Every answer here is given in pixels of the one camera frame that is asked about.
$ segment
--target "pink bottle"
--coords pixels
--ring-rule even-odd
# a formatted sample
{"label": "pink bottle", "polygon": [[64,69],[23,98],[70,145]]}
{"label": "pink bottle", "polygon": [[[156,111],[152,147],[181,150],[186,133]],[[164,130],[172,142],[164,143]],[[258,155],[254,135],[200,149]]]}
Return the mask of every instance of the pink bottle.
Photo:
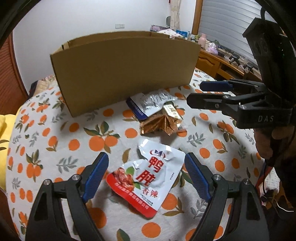
{"label": "pink bottle", "polygon": [[202,34],[202,36],[198,39],[198,44],[200,44],[202,48],[204,48],[206,40],[207,40],[207,35]]}

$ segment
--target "snack package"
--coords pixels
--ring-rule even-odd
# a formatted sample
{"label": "snack package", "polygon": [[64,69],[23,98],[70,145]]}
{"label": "snack package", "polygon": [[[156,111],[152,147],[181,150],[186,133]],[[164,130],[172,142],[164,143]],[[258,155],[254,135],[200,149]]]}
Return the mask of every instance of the snack package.
{"label": "snack package", "polygon": [[107,176],[107,183],[147,218],[157,213],[184,163],[185,153],[168,145],[141,139],[143,157],[124,163]]}
{"label": "snack package", "polygon": [[162,130],[169,136],[187,127],[172,103],[164,104],[161,111],[140,122],[141,135]]}
{"label": "snack package", "polygon": [[138,120],[142,121],[163,108],[166,102],[175,98],[166,90],[150,92],[147,95],[139,93],[126,100],[127,105],[133,111]]}

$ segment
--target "window blind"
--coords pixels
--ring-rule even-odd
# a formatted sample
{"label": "window blind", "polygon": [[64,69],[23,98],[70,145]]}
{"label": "window blind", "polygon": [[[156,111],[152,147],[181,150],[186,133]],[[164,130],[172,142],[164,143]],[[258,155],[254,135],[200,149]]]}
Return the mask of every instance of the window blind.
{"label": "window blind", "polygon": [[[242,36],[261,6],[255,0],[204,0],[199,32],[256,63],[247,40]],[[266,20],[274,19],[266,12]]]}

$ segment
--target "wall socket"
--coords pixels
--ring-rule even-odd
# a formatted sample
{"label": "wall socket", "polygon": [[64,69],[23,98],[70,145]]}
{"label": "wall socket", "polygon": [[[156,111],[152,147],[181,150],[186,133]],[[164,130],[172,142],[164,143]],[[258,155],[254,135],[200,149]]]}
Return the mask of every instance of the wall socket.
{"label": "wall socket", "polygon": [[117,29],[117,28],[125,28],[125,25],[124,24],[119,24],[119,23],[117,23],[117,24],[115,24],[115,28]]}

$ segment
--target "tablecloth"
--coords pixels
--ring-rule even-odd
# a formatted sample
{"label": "tablecloth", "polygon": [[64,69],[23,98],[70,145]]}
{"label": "tablecloth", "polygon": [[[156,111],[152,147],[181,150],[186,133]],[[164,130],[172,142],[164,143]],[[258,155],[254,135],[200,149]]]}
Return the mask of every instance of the tablecloth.
{"label": "tablecloth", "polygon": [[[157,132],[145,138],[193,152],[202,164],[227,180],[248,177],[255,184],[263,159],[256,151],[253,130],[237,129],[235,120],[220,111],[195,110],[187,105],[190,93],[201,93],[202,80],[214,81],[195,69],[189,85],[167,89],[178,99],[175,106],[187,130],[172,136]],[[111,172],[128,160],[142,158],[137,151],[139,138],[143,138],[139,122],[125,102],[73,118],[58,86],[29,99],[17,116],[7,157],[8,203],[20,238],[25,239],[30,210],[44,179],[67,180],[81,173],[101,151],[109,156]],[[67,201],[62,204],[71,236],[79,240]],[[207,203],[198,196],[183,167],[153,219],[140,216],[105,180],[86,205],[106,241],[188,241]],[[230,208],[231,200],[227,200],[215,239],[224,233]]]}

